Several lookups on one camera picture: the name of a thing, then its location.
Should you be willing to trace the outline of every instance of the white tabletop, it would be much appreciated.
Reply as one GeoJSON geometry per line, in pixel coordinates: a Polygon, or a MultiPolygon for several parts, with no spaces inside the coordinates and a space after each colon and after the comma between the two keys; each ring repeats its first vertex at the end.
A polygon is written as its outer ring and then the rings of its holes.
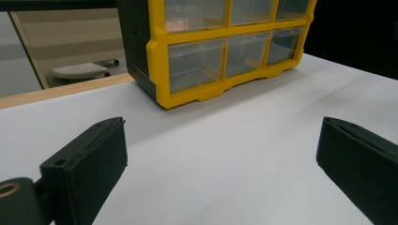
{"type": "Polygon", "coordinates": [[[398,81],[304,55],[283,75],[163,110],[135,82],[0,111],[0,180],[91,125],[126,119],[129,166],[95,224],[371,222],[317,166],[322,119],[398,143],[398,81]]]}

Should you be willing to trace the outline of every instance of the clear plastic drawer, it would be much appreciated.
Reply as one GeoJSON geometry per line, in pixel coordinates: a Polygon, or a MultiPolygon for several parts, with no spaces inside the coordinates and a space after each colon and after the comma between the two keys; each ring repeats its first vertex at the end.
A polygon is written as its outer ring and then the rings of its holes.
{"type": "Polygon", "coordinates": [[[280,0],[277,21],[303,18],[307,12],[309,0],[280,0]]]}
{"type": "Polygon", "coordinates": [[[218,80],[224,46],[225,38],[169,46],[170,92],[218,80]]]}
{"type": "Polygon", "coordinates": [[[270,21],[273,0],[234,0],[232,25],[264,23],[270,21]]]}
{"type": "Polygon", "coordinates": [[[261,67],[266,41],[270,32],[241,35],[228,38],[226,77],[232,77],[261,67]]]}
{"type": "Polygon", "coordinates": [[[225,0],[165,0],[169,33],[225,26],[225,0]]]}
{"type": "Polygon", "coordinates": [[[292,59],[302,28],[274,30],[269,46],[267,65],[292,59]]]}

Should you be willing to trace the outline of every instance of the yellow storage cabinet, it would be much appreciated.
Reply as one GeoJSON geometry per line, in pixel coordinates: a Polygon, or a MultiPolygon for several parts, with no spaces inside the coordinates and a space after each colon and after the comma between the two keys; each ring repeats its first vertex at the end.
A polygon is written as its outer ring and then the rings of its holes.
{"type": "Polygon", "coordinates": [[[316,0],[118,0],[129,74],[162,107],[295,67],[316,0]]]}

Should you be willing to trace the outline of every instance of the yellow frame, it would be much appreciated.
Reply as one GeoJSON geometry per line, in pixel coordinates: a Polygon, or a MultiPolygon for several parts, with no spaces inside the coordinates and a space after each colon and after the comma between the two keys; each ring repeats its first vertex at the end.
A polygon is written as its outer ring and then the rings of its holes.
{"type": "Polygon", "coordinates": [[[272,78],[282,72],[299,64],[303,54],[303,46],[308,34],[311,22],[314,20],[314,8],[316,0],[310,0],[306,15],[303,19],[276,22],[278,0],[274,1],[271,12],[271,21],[257,24],[230,26],[232,0],[226,0],[226,20],[228,25],[224,28],[194,31],[186,33],[167,33],[165,26],[164,1],[148,0],[151,40],[146,45],[147,61],[149,67],[149,80],[156,86],[156,100],[164,108],[169,109],[191,101],[207,100],[221,95],[224,91],[252,80],[261,78],[272,78]],[[250,34],[256,32],[272,31],[284,28],[303,28],[299,35],[297,47],[291,60],[266,66],[267,55],[264,57],[263,66],[255,71],[225,78],[222,76],[218,81],[196,86],[178,93],[170,94],[168,46],[178,43],[194,42],[212,38],[225,38],[235,35],[250,34]]]}

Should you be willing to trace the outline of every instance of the wooden table edge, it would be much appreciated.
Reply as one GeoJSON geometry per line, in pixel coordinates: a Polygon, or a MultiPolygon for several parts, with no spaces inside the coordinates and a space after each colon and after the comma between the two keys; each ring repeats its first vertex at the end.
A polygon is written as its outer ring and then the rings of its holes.
{"type": "Polygon", "coordinates": [[[51,98],[59,98],[63,96],[100,89],[107,86],[118,85],[121,83],[129,83],[132,81],[134,81],[134,79],[128,73],[124,73],[107,78],[101,78],[87,82],[78,82],[70,85],[59,86],[11,97],[0,97],[0,109],[11,108],[51,98]]]}

